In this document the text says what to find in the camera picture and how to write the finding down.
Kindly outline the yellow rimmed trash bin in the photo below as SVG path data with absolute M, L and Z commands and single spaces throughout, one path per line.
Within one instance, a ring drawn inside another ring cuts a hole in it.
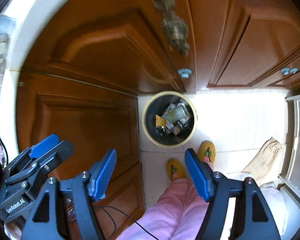
M 197 113 L 183 94 L 165 91 L 153 96 L 144 107 L 141 125 L 147 138 L 162 148 L 186 144 L 194 135 Z

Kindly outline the pink trouser leg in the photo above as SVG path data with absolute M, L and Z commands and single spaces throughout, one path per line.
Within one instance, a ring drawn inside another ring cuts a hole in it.
M 189 177 L 172 181 L 158 201 L 117 239 L 195 239 L 208 206 Z

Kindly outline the left yellow slipper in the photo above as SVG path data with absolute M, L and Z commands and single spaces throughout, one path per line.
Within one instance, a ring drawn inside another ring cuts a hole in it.
M 186 178 L 186 172 L 182 163 L 175 158 L 171 158 L 167 161 L 166 172 L 170 181 Z

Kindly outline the beige paper bag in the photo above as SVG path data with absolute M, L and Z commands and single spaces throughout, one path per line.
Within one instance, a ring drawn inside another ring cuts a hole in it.
M 282 157 L 282 146 L 279 141 L 271 137 L 260 148 L 252 161 L 243 168 L 243 173 L 248 173 L 258 186 L 274 181 L 274 171 Z

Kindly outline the light blue cabinet knob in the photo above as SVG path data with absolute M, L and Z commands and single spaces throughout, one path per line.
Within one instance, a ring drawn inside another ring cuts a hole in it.
M 192 74 L 192 70 L 190 70 L 189 68 L 182 68 L 178 70 L 178 74 L 182 79 L 188 79 Z

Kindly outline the light blue drawer knobs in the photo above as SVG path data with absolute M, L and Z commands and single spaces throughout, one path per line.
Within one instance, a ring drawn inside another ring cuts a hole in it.
M 288 67 L 282 68 L 280 70 L 280 72 L 282 73 L 283 76 L 295 74 L 297 71 L 298 71 L 298 68 L 288 68 Z

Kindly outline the wooden cabinet door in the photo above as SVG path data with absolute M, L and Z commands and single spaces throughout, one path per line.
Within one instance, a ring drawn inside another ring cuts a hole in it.
M 196 54 L 189 0 L 175 0 L 188 27 L 189 54 L 169 45 L 153 0 L 68 0 L 46 24 L 23 64 L 52 74 L 140 95 L 196 90 Z M 182 79 L 178 70 L 192 74 Z

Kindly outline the right yellow slipper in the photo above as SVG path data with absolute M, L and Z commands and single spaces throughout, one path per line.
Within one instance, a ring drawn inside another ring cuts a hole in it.
M 198 158 L 202 162 L 210 162 L 212 164 L 215 162 L 216 149 L 213 142 L 206 140 L 201 143 L 198 150 Z

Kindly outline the yellow slipper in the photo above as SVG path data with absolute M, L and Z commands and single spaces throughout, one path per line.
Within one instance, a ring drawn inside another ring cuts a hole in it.
M 166 172 L 170 181 L 186 178 L 186 172 L 182 163 L 175 158 L 171 158 L 167 161 Z
M 215 162 L 216 149 L 213 142 L 206 140 L 201 143 L 198 150 L 198 158 L 202 162 L 210 162 L 212 164 Z

